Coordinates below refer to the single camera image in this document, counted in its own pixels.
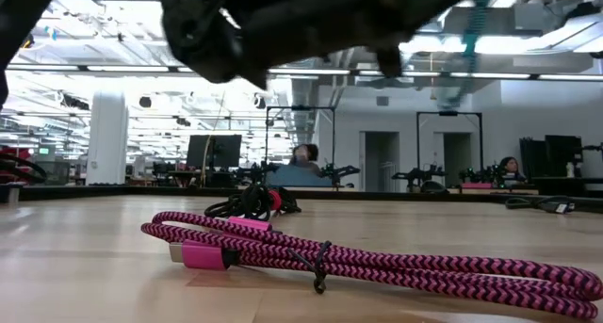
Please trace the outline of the grey ventilation duct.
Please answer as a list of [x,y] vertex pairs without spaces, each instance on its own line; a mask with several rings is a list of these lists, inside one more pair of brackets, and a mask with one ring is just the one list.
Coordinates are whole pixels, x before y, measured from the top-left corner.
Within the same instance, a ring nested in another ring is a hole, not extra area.
[[317,80],[293,79],[293,110],[289,113],[293,135],[298,144],[309,143],[315,132],[316,107],[319,106],[319,84]]

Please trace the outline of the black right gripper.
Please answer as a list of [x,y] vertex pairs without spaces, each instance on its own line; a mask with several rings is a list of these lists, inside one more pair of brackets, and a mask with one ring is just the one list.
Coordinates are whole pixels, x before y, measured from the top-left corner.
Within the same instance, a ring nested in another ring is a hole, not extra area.
[[386,76],[401,74],[398,43],[412,31],[409,0],[159,0],[172,55],[212,83],[237,75],[265,89],[271,67],[365,46]]

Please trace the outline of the black rig frame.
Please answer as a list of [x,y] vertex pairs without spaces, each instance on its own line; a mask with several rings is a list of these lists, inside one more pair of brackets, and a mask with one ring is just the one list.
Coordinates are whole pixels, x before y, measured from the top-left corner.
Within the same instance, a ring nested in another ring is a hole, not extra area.
[[422,167],[421,159],[421,145],[422,145],[422,136],[421,136],[421,127],[423,126],[423,122],[421,121],[422,115],[434,115],[437,117],[459,117],[463,116],[471,122],[469,119],[470,116],[475,116],[477,118],[477,123],[471,122],[478,129],[478,152],[479,152],[479,170],[484,168],[484,152],[483,152],[483,115],[481,112],[462,112],[462,111],[417,111],[416,112],[416,168],[419,169]]
[[[274,123],[278,120],[281,120],[284,122],[285,125],[288,125],[288,117],[287,115],[289,115],[289,113],[293,110],[292,106],[268,106],[267,107],[267,111],[266,111],[266,118],[265,118],[265,159],[264,161],[266,161],[267,163],[273,163],[271,158],[269,157],[269,130],[271,127],[274,126]],[[316,110],[329,110],[332,112],[332,114],[334,114],[334,108],[333,107],[328,107],[328,106],[317,106]],[[292,151],[293,149],[300,145],[296,142],[296,138],[293,135],[292,138],[293,141],[293,147],[289,150],[286,151],[286,153],[288,153],[288,158],[285,159],[284,164],[279,164],[279,163],[273,163],[279,166],[282,165],[290,165],[289,164],[289,160],[292,157]]]

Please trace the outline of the blue panel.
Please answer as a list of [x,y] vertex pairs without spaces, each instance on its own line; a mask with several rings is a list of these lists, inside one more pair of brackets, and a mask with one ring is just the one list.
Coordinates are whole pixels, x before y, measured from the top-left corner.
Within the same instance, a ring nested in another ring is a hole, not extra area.
[[266,184],[277,187],[331,187],[333,182],[328,177],[319,177],[310,169],[282,165],[267,173]]

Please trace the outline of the black computer monitor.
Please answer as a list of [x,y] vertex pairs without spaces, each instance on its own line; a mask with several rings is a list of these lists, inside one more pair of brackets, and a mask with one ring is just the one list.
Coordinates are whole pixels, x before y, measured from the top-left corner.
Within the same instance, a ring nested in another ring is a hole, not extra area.
[[[204,161],[204,147],[207,135],[196,135],[189,138],[187,148],[187,165],[200,168]],[[239,165],[242,135],[213,136],[209,147],[208,167],[234,168]]]

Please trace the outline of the person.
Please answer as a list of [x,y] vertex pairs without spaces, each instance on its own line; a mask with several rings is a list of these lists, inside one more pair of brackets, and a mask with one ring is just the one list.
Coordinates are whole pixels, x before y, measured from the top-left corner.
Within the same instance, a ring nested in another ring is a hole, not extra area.
[[298,168],[310,170],[315,175],[320,175],[318,161],[318,146],[316,144],[300,144],[292,151],[289,164]]
[[499,164],[502,180],[507,182],[525,183],[527,179],[520,173],[519,165],[515,157],[504,157]]

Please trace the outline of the black desk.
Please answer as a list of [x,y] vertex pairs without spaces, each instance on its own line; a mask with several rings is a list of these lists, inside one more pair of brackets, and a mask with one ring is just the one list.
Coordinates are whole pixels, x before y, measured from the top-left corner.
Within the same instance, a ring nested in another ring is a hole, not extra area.
[[603,177],[534,177],[540,195],[603,198]]

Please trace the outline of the grey doorway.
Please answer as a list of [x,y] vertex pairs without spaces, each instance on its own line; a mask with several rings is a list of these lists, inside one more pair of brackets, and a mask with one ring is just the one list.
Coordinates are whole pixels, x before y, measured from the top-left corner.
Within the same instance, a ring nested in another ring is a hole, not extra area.
[[365,192],[397,193],[392,176],[399,167],[399,133],[360,133],[360,189]]
[[472,168],[472,142],[469,133],[434,133],[433,160],[447,175],[439,177],[445,186],[461,183],[459,173]]

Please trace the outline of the black cabinet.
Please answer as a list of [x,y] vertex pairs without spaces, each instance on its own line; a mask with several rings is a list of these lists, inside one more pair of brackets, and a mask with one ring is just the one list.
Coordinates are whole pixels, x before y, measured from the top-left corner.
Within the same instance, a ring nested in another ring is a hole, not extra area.
[[566,177],[566,163],[575,165],[575,177],[581,177],[583,164],[581,137],[545,135],[544,140],[532,137],[519,139],[523,172],[534,177]]

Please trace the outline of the white square pillar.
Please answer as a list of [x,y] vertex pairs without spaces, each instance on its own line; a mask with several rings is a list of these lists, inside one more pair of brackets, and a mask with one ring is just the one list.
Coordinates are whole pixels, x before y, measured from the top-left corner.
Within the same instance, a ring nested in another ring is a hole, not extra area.
[[93,94],[87,185],[125,182],[129,110],[122,90],[104,89]]

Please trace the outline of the black twist tie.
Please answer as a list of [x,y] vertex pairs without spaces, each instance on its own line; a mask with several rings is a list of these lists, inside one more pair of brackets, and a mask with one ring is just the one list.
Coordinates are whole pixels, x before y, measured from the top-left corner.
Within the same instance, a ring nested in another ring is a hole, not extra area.
[[315,260],[313,262],[308,261],[307,259],[302,257],[299,253],[292,250],[291,248],[287,249],[287,252],[294,259],[296,259],[297,261],[299,261],[300,263],[305,265],[311,272],[314,273],[315,279],[313,280],[313,287],[314,287],[314,291],[319,295],[322,295],[325,292],[325,290],[327,289],[327,286],[325,284],[325,279],[327,277],[327,273],[325,272],[325,270],[323,268],[322,262],[323,262],[325,253],[329,250],[329,248],[331,246],[332,246],[332,243],[330,241],[323,242],[320,245],[320,249],[318,251],[317,257],[315,258]]

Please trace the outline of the small grey block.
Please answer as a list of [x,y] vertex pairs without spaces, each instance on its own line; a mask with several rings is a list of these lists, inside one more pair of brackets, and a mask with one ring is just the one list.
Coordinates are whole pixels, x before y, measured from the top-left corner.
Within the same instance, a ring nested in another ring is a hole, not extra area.
[[0,204],[16,204],[20,198],[23,186],[20,184],[0,185]]

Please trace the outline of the thin wooden pole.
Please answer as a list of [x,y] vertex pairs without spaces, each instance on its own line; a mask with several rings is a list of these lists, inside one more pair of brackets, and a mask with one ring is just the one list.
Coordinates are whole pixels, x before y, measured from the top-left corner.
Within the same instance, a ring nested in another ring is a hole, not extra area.
[[207,139],[206,139],[206,143],[205,143],[205,147],[204,147],[204,161],[202,163],[202,170],[201,170],[201,175],[200,175],[200,187],[205,187],[205,181],[206,181],[206,167],[207,167],[207,163],[210,160],[210,158],[208,157],[209,154],[209,147],[212,145],[211,141],[212,141],[212,137],[215,134],[215,131],[217,129],[218,126],[218,121],[220,120],[220,116],[221,116],[221,112],[223,110],[223,104],[224,104],[224,99],[226,96],[226,92],[223,91],[221,96],[220,96],[220,102],[219,102],[219,109],[218,109],[218,116],[214,122],[214,125],[210,131],[210,133],[207,135]]

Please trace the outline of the long overhead light bar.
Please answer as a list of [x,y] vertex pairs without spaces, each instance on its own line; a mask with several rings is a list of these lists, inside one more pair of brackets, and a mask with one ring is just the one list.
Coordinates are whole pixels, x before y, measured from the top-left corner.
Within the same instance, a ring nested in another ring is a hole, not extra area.
[[[188,67],[178,66],[127,66],[127,65],[63,65],[63,64],[8,64],[10,72],[34,73],[132,73],[139,74],[193,74]],[[307,68],[274,68],[268,74],[290,76],[358,76],[382,77],[377,70],[357,69],[307,69]],[[463,72],[432,72],[432,71],[403,71],[403,77],[421,78],[456,78],[483,80],[526,80],[552,82],[588,82],[603,83],[603,74],[573,74],[573,73],[463,73]]]

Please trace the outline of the wooden background table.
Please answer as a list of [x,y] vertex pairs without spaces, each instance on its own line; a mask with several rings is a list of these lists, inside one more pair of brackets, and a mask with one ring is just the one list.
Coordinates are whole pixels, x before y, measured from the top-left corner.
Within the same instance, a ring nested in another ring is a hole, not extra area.
[[492,195],[492,194],[516,194],[516,195],[534,195],[538,196],[537,189],[509,189],[509,188],[448,188],[450,194],[465,195]]
[[357,192],[358,190],[353,187],[322,187],[322,186],[282,186],[288,191],[324,191],[324,192]]

